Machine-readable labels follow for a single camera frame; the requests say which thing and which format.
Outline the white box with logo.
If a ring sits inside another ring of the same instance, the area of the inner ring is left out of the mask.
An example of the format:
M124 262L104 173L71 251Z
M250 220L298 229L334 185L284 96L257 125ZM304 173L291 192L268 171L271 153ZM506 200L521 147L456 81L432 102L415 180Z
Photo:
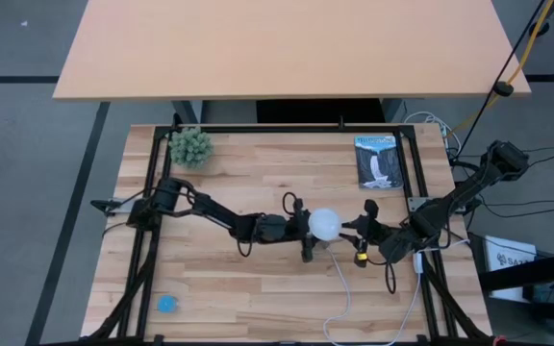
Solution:
M533 244L490 235L484 236L484 249L488 271L496 271L534 261L538 253L536 246ZM491 291L490 296L494 299L528 303L528 300L523 296L522 287Z

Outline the black metal beam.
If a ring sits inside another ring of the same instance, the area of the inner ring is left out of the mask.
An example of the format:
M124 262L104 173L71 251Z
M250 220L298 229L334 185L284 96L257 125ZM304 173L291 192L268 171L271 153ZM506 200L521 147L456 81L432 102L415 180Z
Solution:
M554 257L485 272L479 282L487 291L554 282Z

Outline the green plant in white pot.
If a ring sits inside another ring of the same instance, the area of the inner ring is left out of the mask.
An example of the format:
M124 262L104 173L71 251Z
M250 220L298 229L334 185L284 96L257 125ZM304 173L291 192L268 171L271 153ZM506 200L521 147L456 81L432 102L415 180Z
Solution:
M199 127L174 132L168 146L171 160L186 169L201 168L214 152L210 136Z

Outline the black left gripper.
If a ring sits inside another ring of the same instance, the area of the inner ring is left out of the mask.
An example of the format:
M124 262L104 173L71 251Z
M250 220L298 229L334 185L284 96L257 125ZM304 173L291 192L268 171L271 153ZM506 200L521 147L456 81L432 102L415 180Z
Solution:
M308 211L304 209L303 200L294 198L292 203L294 216L286 218L277 214L261 216L256 224L256 240L260 244L272 244L301 240L301 258L304 263L314 259L315 237L310 235L306 224Z

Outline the black aluminium table frame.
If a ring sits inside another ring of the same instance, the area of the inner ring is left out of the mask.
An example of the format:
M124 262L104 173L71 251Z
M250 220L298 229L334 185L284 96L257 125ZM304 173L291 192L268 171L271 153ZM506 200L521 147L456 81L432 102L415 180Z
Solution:
M454 186L433 124L210 124L207 131L214 154L206 168L171 168L170 174L240 213L277 213L282 196L292 192L308 208L331 208L350 219L372 199L380 220L394 225L405 217L409 196L441 197ZM396 138L401 188L359 187L356 136ZM99 320L123 296L129 260L146 255L150 244L128 229L110 231L84 336L42 346L494 346L473 256L463 244L441 258L447 287L481 331L478 338L448 328L438 292L416 275L410 259L395 265L397 290L389 293L383 270L357 267L348 244L316 249L310 263L294 243L257 246L244 258L223 229L195 216L164 221L154 243L156 265L130 308L130 330L95 337ZM176 312L158 312L163 295L178 299Z

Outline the grey metal mounting plate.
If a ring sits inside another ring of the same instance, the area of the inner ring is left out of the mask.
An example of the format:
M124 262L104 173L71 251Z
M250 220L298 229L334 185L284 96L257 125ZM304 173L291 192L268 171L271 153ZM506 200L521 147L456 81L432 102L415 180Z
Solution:
M406 200L409 212L417 211L430 201L432 201L431 197L408 197Z
M108 201L106 207L107 215L115 215L120 213L130 213L133 207L133 204L136 202L136 198L133 199L122 199L122 198L113 198Z

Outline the waterfall cover book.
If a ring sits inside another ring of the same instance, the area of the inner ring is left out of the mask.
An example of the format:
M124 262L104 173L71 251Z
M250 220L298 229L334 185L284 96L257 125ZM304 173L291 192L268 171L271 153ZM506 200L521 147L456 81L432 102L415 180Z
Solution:
M394 136L356 136L354 145L360 188L387 190L403 186Z

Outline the blue round disc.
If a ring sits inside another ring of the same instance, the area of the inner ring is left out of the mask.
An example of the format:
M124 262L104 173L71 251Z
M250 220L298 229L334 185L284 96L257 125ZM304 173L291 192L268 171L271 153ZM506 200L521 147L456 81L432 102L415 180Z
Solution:
M160 313L174 313L179 306L178 299L172 295L163 295L158 300L158 312Z

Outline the white flood light bulb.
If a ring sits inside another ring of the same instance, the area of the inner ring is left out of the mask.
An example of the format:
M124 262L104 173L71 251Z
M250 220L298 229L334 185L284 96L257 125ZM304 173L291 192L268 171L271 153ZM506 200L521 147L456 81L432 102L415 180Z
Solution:
M311 234L323 241L331 241L339 237L341 229L340 216L331 209L316 209L308 220Z

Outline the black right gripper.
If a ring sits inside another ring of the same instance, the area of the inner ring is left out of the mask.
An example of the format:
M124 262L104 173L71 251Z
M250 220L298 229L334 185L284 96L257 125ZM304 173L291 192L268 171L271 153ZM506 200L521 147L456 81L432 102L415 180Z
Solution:
M355 220L343 222L345 229L355 229L360 237L342 234L341 238L350 242L356 249L354 263L358 267L366 267L368 263L367 247L377 246L385 262L398 262L402 250L400 228L395 228L377 222L379 207L375 201L366 199L365 214L360 214Z

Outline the long light wooden table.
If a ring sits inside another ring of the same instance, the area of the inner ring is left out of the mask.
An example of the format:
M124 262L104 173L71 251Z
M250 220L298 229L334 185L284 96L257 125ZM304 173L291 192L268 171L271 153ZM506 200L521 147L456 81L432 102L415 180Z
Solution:
M491 0L88 0L54 98L524 96L511 50Z

